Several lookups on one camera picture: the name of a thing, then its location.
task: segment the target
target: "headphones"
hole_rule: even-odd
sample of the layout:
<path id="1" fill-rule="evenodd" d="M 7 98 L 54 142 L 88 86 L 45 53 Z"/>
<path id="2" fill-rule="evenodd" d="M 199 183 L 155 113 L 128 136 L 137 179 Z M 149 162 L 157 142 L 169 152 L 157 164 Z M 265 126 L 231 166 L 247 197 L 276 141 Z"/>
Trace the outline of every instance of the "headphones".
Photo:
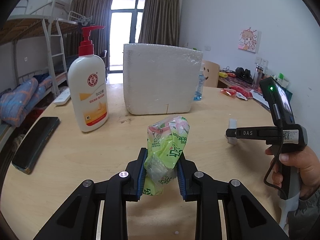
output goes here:
<path id="1" fill-rule="evenodd" d="M 252 76 L 250 70 L 244 70 L 243 68 L 238 67 L 235 72 L 237 78 L 240 78 L 247 83 L 252 83 Z"/>

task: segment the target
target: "gray jacket sleeve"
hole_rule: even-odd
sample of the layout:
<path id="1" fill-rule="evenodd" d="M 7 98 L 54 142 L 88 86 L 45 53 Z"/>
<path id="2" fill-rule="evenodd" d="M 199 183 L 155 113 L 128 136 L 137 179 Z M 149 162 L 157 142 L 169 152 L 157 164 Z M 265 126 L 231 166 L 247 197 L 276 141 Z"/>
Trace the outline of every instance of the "gray jacket sleeve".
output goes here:
<path id="1" fill-rule="evenodd" d="M 303 240 L 320 215 L 320 189 L 307 200 L 299 199 L 296 211 L 289 212 L 289 238 L 290 240 Z"/>

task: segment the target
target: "metal screw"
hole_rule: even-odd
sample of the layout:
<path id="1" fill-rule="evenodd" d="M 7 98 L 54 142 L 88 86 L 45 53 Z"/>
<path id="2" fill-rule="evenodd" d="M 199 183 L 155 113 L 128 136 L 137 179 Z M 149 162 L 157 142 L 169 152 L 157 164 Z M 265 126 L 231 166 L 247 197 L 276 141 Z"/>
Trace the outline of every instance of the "metal screw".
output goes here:
<path id="1" fill-rule="evenodd" d="M 233 179 L 233 180 L 231 181 L 231 184 L 232 184 L 233 186 L 235 186 L 235 187 L 238 187 L 238 186 L 240 186 L 240 181 L 237 180 L 237 179 Z"/>
<path id="2" fill-rule="evenodd" d="M 203 172 L 201 172 L 201 171 L 196 171 L 196 172 L 195 172 L 195 177 L 197 177 L 197 178 L 202 178 L 202 177 L 203 177 Z"/>
<path id="3" fill-rule="evenodd" d="M 87 180 L 85 180 L 84 182 L 82 182 L 82 185 L 83 185 L 84 187 L 89 187 L 89 186 L 91 186 L 91 184 L 92 184 L 92 181 L 89 180 L 89 179 L 87 179 Z"/>
<path id="4" fill-rule="evenodd" d="M 128 175 L 129 175 L 129 173 L 126 172 L 126 171 L 121 171 L 121 172 L 119 173 L 119 176 L 120 176 L 121 178 L 128 177 Z"/>

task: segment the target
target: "crumpled plastic wrapper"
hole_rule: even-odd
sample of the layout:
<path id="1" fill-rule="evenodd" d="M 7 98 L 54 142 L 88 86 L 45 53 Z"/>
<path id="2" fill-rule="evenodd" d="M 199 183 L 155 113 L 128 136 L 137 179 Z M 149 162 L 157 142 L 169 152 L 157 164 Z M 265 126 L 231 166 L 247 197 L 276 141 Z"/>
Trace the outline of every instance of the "crumpled plastic wrapper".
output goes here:
<path id="1" fill-rule="evenodd" d="M 186 145 L 189 129 L 182 116 L 168 117 L 148 127 L 144 194 L 161 195 L 164 186 L 177 177 L 174 167 Z"/>

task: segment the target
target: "remote control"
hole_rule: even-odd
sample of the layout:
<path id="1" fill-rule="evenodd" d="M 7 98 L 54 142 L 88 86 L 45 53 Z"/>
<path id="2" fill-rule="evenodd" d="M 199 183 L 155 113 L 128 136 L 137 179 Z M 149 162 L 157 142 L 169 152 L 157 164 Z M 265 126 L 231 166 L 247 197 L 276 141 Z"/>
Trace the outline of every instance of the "remote control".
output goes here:
<path id="1" fill-rule="evenodd" d="M 70 97 L 70 88 L 67 88 L 53 101 L 53 103 L 57 106 L 63 106 L 68 102 Z"/>

